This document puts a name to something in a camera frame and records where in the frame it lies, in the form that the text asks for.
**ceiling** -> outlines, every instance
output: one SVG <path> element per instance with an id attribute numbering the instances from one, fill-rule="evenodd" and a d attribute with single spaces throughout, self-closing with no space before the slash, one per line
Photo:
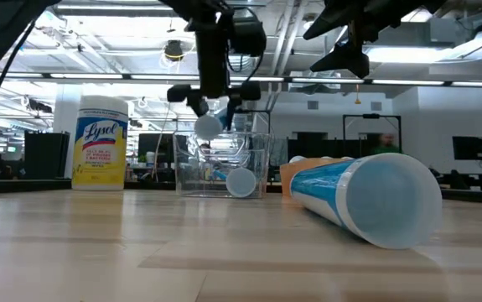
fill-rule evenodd
<path id="1" fill-rule="evenodd" d="M 330 51 L 343 29 L 336 29 L 325 36 L 310 41 L 302 39 L 308 28 L 309 18 L 321 12 L 324 1 L 311 0 L 247 0 L 228 1 L 237 5 L 250 5 L 263 22 L 267 33 L 267 50 L 258 75 L 269 76 L 272 69 L 275 75 L 290 75 L 302 72 L 304 76 L 353 77 L 346 70 L 312 75 L 307 70 L 323 54 Z M 197 74 L 198 64 L 195 53 L 194 35 L 184 32 L 186 22 L 176 18 L 165 9 L 144 9 L 145 6 L 160 5 L 153 0 L 102 1 L 102 0 L 64 0 L 58 7 L 49 8 L 36 24 L 23 48 L 13 62 L 11 71 L 39 73 L 138 73 L 138 74 Z M 291 18 L 288 23 L 288 11 Z M 481 80 L 482 58 L 466 60 L 460 56 L 449 58 L 458 45 L 473 39 L 473 30 L 482 23 L 482 1 L 448 1 L 437 12 L 439 18 L 431 18 L 423 10 L 406 16 L 398 29 L 386 29 L 379 41 L 365 47 L 371 57 L 370 78 L 376 79 L 414 79 L 414 80 Z M 279 48 L 280 34 L 285 31 L 286 39 Z M 292 40 L 291 49 L 287 45 Z M 184 58 L 179 63 L 168 61 L 163 56 L 163 48 L 169 40 L 180 40 Z M 405 50 L 434 49 L 439 60 L 432 61 L 433 55 L 426 55 L 422 63 L 408 62 L 417 53 L 405 55 L 400 63 L 385 62 L 382 49 L 389 47 L 405 54 Z M 273 68 L 275 55 L 280 65 Z M 0 70 L 6 64 L 0 62 Z M 251 71 L 255 61 L 239 56 L 231 57 L 234 67 Z M 168 103 L 165 102 L 169 85 L 139 84 L 84 84 L 85 94 L 105 94 L 117 96 L 134 103 L 135 117 L 166 118 Z M 367 86 L 362 93 L 386 93 L 392 98 L 403 91 L 402 87 Z M 0 129 L 49 129 L 52 115 L 44 114 L 44 119 L 32 119 L 37 112 L 24 106 L 29 99 L 42 102 L 55 110 L 58 84 L 42 81 L 6 81 L 0 91 L 0 116 L 19 116 L 26 118 L 0 118 Z M 354 86 L 340 86 L 331 93 L 347 94 L 355 91 Z M 193 113 L 182 103 L 169 107 L 170 118 L 194 118 Z M 147 130 L 159 130 L 158 122 L 147 123 Z M 174 124 L 167 126 L 174 129 Z"/>

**wooden table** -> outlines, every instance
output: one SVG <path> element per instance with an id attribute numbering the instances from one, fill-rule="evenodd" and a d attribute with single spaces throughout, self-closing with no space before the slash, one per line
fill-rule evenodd
<path id="1" fill-rule="evenodd" d="M 0 195 L 0 301 L 482 302 L 482 204 L 444 206 L 430 242 L 388 251 L 280 195 Z"/>

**ceiling pipe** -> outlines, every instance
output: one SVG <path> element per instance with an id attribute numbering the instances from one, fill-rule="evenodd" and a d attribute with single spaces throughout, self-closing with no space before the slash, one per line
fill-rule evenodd
<path id="1" fill-rule="evenodd" d="M 300 6 L 298 7 L 297 11 L 297 19 L 294 22 L 293 29 L 289 34 L 288 45 L 285 47 L 285 51 L 283 54 L 282 62 L 280 62 L 280 68 L 277 70 L 277 75 L 283 75 L 285 71 L 285 66 L 288 64 L 289 55 L 291 55 L 291 49 L 293 49 L 295 38 L 297 37 L 298 29 L 300 28 L 300 24 L 302 23 L 304 11 L 309 4 L 309 0 L 300 0 Z"/>
<path id="2" fill-rule="evenodd" d="M 282 29 L 277 38 L 276 49 L 274 50 L 274 56 L 272 57 L 272 65 L 270 69 L 270 76 L 273 76 L 276 72 L 277 63 L 280 60 L 280 55 L 282 53 L 283 42 L 285 41 L 285 35 L 288 33 L 289 23 L 291 22 L 291 17 L 293 15 L 294 0 L 288 0 L 285 4 L 285 11 L 283 12 L 283 22 Z"/>

